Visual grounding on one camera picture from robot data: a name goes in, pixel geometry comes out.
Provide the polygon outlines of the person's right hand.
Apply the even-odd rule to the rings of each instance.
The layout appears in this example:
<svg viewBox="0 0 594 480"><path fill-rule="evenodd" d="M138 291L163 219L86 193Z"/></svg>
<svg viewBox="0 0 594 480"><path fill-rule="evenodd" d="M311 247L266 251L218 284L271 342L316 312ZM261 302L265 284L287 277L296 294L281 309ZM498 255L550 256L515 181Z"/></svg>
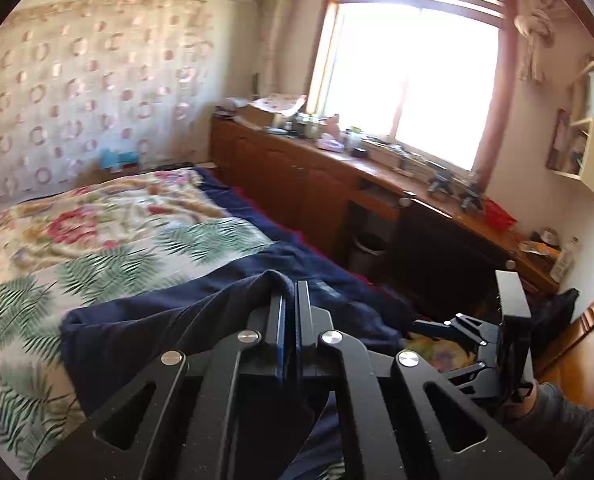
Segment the person's right hand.
<svg viewBox="0 0 594 480"><path fill-rule="evenodd" d="M528 415L536 404L538 393L539 384L533 379L530 387L519 388L502 404L498 410L498 420L513 422Z"/></svg>

